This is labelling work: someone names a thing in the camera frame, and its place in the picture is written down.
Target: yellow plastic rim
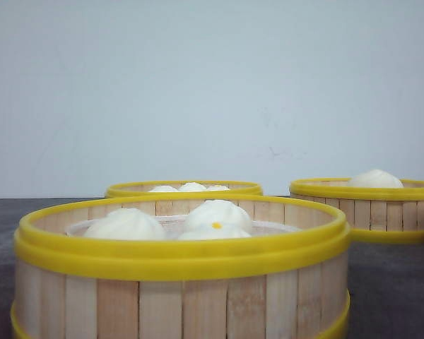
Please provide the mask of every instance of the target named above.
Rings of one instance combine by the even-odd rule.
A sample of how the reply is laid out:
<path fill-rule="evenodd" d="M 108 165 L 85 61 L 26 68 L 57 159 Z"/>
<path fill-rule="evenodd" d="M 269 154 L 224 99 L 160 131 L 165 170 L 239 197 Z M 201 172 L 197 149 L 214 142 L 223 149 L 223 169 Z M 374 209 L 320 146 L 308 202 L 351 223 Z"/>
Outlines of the yellow plastic rim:
<path fill-rule="evenodd" d="M 350 178 L 299 179 L 290 183 L 289 191 L 301 196 L 385 201 L 424 200 L 424 187 L 405 189 L 367 189 L 363 187 L 322 186 L 310 182 L 341 182 Z M 424 181 L 402 179 L 403 183 L 424 184 Z"/>
<path fill-rule="evenodd" d="M 370 231 L 353 228 L 351 239 L 354 242 L 374 242 L 380 244 L 422 244 L 423 231 Z"/>
<path fill-rule="evenodd" d="M 334 219 L 291 234 L 209 241 L 119 241 L 67 237 L 38 229 L 33 222 L 64 211 L 138 201 L 209 198 L 208 194 L 173 197 L 113 198 L 45 208 L 20 220 L 14 234 L 16 256 L 54 272 L 115 280 L 179 281 L 239 278 L 309 266 L 347 250 L 350 227 L 337 208 L 290 198 L 233 195 L 232 200 L 284 203 L 321 210 Z"/>
<path fill-rule="evenodd" d="M 348 328 L 348 311 L 351 306 L 351 298 L 347 291 L 346 307 L 344 308 L 341 315 L 337 320 L 332 323 L 325 331 L 319 333 L 316 339 L 344 339 L 347 334 Z M 32 339 L 25 331 L 20 327 L 16 318 L 16 308 L 14 302 L 11 305 L 11 325 L 13 326 L 13 337 L 14 339 Z"/>
<path fill-rule="evenodd" d="M 105 192 L 105 198 L 121 198 L 125 196 L 153 196 L 154 194 L 159 194 L 157 192 L 147 192 L 147 191 L 126 191 L 123 188 L 140 186 L 140 185 L 173 185 L 173 184 L 186 184 L 187 182 L 197 182 L 199 184 L 215 184 L 215 185 L 245 185 L 246 187 L 240 187 L 238 189 L 230 189 L 229 191 L 210 191 L 208 194 L 214 195 L 219 192 L 219 194 L 255 194 L 258 196 L 262 195 L 262 188 L 256 182 L 233 182 L 233 181 L 223 181 L 223 180 L 157 180 L 152 182 L 126 182 L 123 184 L 111 185 L 107 192 Z M 201 194 L 203 192 L 188 192 L 192 194 Z M 182 194 L 183 192 L 174 192 L 167 194 Z"/>

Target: dark table surface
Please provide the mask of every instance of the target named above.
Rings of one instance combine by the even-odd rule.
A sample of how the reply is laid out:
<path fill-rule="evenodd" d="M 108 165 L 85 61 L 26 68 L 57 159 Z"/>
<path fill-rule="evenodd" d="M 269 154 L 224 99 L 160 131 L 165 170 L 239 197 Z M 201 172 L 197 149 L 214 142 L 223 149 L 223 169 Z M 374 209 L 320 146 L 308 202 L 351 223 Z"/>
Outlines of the dark table surface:
<path fill-rule="evenodd" d="M 33 210 L 81 198 L 0 199 L 0 338 L 11 337 L 13 231 Z M 348 288 L 351 317 L 348 339 L 424 339 L 424 245 L 354 243 Z"/>

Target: bamboo steamer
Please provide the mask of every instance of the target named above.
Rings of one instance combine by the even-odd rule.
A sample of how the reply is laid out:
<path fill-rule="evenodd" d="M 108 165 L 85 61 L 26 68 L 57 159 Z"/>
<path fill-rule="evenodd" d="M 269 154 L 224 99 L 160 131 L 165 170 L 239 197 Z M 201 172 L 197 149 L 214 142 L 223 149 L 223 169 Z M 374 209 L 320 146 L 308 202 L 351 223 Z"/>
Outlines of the bamboo steamer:
<path fill-rule="evenodd" d="M 234 195 L 253 220 L 301 228 L 244 239 L 67 237 L 70 225 L 135 207 L 187 214 L 209 194 L 45 208 L 15 233 L 15 338 L 345 338 L 350 227 L 310 201 Z M 229 199 L 216 194 L 215 198 Z"/>
<path fill-rule="evenodd" d="M 349 179 L 295 180 L 290 196 L 340 208 L 352 226 L 352 240 L 424 242 L 424 181 L 402 179 L 402 189 L 369 189 L 346 186 Z"/>
<path fill-rule="evenodd" d="M 221 185 L 229 188 L 228 191 L 219 191 L 221 194 L 256 194 L 262 195 L 261 185 L 255 182 L 236 182 L 236 181 L 214 181 L 214 180 L 169 180 L 169 181 L 154 181 L 154 182 L 127 182 L 123 184 L 115 184 L 108 187 L 105 192 L 105 198 L 121 198 L 125 196 L 152 196 L 154 194 L 160 194 L 158 192 L 149 192 L 155 186 L 169 185 L 180 188 L 187 182 L 197 182 L 205 186 Z M 170 194 L 186 194 L 193 193 L 198 194 L 201 192 L 174 192 Z M 209 191 L 211 195 L 217 193 L 217 191 Z"/>

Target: yellow steamer band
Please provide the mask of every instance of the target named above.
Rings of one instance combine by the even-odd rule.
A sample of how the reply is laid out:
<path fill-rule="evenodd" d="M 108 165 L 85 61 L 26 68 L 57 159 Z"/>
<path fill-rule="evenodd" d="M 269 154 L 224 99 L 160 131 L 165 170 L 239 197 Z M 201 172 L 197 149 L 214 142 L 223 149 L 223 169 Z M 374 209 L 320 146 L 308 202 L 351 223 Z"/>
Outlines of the yellow steamer band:
<path fill-rule="evenodd" d="M 155 194 L 160 194 L 158 192 L 148 192 L 148 190 L 143 189 L 132 189 L 134 187 L 143 187 L 143 186 L 159 186 L 159 185 L 183 185 L 187 182 L 197 182 L 202 185 L 222 185 L 222 186 L 231 186 L 227 191 L 209 191 L 207 194 L 214 195 L 217 192 L 220 194 L 249 194 L 249 195 L 262 195 L 261 185 L 256 182 L 237 182 L 237 181 L 214 181 L 214 180 L 157 180 L 152 182 L 127 182 L 123 184 L 111 185 L 105 192 L 105 198 L 121 198 L 127 196 L 154 196 Z M 164 194 L 182 194 L 185 196 L 186 193 L 189 194 L 203 194 L 205 192 L 170 192 Z"/>
<path fill-rule="evenodd" d="M 342 198 L 383 201 L 424 200 L 424 181 L 402 179 L 404 184 L 417 184 L 421 187 L 403 189 L 368 189 L 364 187 L 328 186 L 332 182 L 346 182 L 350 178 L 299 179 L 290 183 L 289 191 L 302 196 L 320 198 Z"/>
<path fill-rule="evenodd" d="M 343 212 L 320 203 L 267 196 L 232 195 L 233 201 L 264 201 L 320 210 L 333 220 L 290 234 L 210 241 L 119 241 L 67 237 L 35 226 L 49 215 L 79 208 L 143 201 L 206 199 L 210 194 L 158 194 L 69 203 L 35 211 L 14 234 L 16 256 L 47 270 L 115 280 L 209 280 L 281 272 L 313 265 L 344 252 L 350 227 Z"/>
<path fill-rule="evenodd" d="M 299 179 L 290 184 L 292 195 L 302 198 L 346 199 L 347 201 L 414 202 L 424 201 L 424 181 L 402 179 L 402 189 L 373 189 L 342 186 L 350 178 Z M 424 230 L 351 229 L 351 239 L 359 242 L 385 244 L 424 243 Z"/>

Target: white wall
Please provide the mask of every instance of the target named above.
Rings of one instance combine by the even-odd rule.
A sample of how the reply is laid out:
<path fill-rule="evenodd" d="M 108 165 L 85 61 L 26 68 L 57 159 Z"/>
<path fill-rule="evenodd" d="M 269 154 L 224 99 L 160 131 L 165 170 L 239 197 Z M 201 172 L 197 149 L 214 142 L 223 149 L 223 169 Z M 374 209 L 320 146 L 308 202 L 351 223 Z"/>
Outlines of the white wall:
<path fill-rule="evenodd" d="M 424 179 L 424 1 L 0 1 L 0 197 Z"/>

